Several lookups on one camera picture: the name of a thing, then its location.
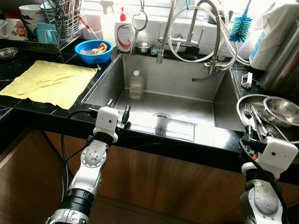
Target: pull-down faucet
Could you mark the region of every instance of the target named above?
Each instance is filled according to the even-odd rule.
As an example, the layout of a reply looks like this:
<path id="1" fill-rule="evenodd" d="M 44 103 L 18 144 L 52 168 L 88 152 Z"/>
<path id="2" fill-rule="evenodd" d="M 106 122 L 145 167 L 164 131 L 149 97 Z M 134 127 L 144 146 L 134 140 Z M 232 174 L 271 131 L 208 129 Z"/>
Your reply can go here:
<path id="1" fill-rule="evenodd" d="M 161 40 L 161 46 L 160 46 L 159 53 L 158 53 L 158 56 L 157 56 L 157 63 L 162 63 L 162 61 L 163 61 L 164 46 L 165 46 L 167 35 L 168 35 L 168 32 L 169 32 L 170 24 L 171 24 L 172 19 L 173 19 L 173 13 L 174 13 L 174 10 L 175 10 L 176 2 L 177 2 L 177 0 L 172 0 L 171 1 L 171 8 L 170 8 L 168 20 L 167 20 L 167 23 L 166 23 L 163 39 Z M 215 13 L 215 16 L 216 16 L 217 36 L 216 36 L 216 44 L 215 44 L 214 54 L 213 54 L 210 62 L 207 62 L 207 63 L 204 64 L 205 67 L 209 68 L 208 74 L 212 75 L 212 74 L 217 73 L 218 67 L 219 67 L 219 64 L 217 64 L 217 53 L 218 53 L 218 48 L 219 48 L 219 44 L 220 44 L 220 37 L 221 37 L 221 28 L 220 28 L 220 19 L 221 19 L 221 17 L 220 17 L 220 14 L 219 14 L 219 11 L 218 11 L 216 5 L 211 0 L 200 0 L 197 3 L 197 6 L 200 6 L 200 4 L 204 3 L 204 2 L 208 3 L 212 7 L 212 9 Z M 195 9 L 194 13 L 193 13 L 191 24 L 190 24 L 190 29 L 189 29 L 189 32 L 188 32 L 187 39 L 186 40 L 184 40 L 184 39 L 175 39 L 176 42 L 180 42 L 180 46 L 187 46 L 187 47 L 197 46 L 198 47 L 199 43 L 192 41 L 197 12 L 198 12 L 198 10 Z"/>

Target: dish soap bottle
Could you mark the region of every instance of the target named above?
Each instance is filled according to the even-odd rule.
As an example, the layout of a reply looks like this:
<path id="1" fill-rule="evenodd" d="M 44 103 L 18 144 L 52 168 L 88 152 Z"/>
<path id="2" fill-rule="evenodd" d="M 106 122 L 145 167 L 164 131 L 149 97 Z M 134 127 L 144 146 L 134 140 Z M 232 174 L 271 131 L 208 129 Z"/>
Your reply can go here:
<path id="1" fill-rule="evenodd" d="M 123 52 L 128 52 L 131 49 L 135 30 L 130 22 L 126 22 L 127 17 L 121 8 L 120 22 L 115 23 L 114 36 L 117 49 Z"/>
<path id="2" fill-rule="evenodd" d="M 113 10 L 113 1 L 100 1 L 103 6 L 104 14 L 100 17 L 103 40 L 109 41 L 116 46 L 113 27 L 115 25 L 115 13 Z"/>
<path id="3" fill-rule="evenodd" d="M 143 97 L 144 78 L 138 70 L 133 72 L 130 82 L 130 99 L 141 99 Z"/>

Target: sink drain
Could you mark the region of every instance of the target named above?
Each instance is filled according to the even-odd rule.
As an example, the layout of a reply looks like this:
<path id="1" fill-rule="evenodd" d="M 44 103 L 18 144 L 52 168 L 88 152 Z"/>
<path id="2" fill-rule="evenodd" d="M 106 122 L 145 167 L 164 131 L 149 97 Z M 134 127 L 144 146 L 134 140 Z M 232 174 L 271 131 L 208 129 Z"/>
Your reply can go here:
<path id="1" fill-rule="evenodd" d="M 162 113 L 162 112 L 154 113 L 153 116 L 171 119 L 170 115 L 168 115 L 167 113 Z"/>

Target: blue bowl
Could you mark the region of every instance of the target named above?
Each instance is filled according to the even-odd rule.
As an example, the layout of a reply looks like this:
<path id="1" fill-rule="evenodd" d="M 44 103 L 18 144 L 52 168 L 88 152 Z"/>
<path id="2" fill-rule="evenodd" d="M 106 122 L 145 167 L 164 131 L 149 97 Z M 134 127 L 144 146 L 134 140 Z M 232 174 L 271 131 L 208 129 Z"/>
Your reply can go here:
<path id="1" fill-rule="evenodd" d="M 99 55 L 88 55 L 88 54 L 81 53 L 82 49 L 91 51 L 94 48 L 98 48 L 101 43 L 105 43 L 108 46 L 106 52 Z M 75 52 L 78 55 L 80 55 L 81 59 L 87 64 L 101 64 L 107 62 L 111 57 L 112 50 L 113 50 L 112 43 L 103 40 L 83 41 L 77 44 L 77 46 L 75 47 Z"/>

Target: cabinet door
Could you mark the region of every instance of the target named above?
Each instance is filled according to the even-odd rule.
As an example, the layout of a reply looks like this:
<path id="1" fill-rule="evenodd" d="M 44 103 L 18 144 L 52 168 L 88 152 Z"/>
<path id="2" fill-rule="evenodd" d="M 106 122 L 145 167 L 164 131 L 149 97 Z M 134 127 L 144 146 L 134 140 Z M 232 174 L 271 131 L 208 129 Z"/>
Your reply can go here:
<path id="1" fill-rule="evenodd" d="M 0 223 L 44 223 L 60 204 L 61 159 L 38 130 L 0 162 Z"/>
<path id="2" fill-rule="evenodd" d="M 288 205 L 299 202 L 299 186 L 283 184 Z M 153 210 L 201 224 L 242 222 L 241 174 L 163 158 Z"/>
<path id="3" fill-rule="evenodd" d="M 46 132 L 61 153 L 60 134 Z M 67 154 L 80 149 L 85 140 L 65 137 Z M 151 208 L 160 169 L 161 156 L 111 146 L 102 171 L 99 193 L 103 196 Z M 69 162 L 73 174 L 79 168 L 80 155 Z"/>

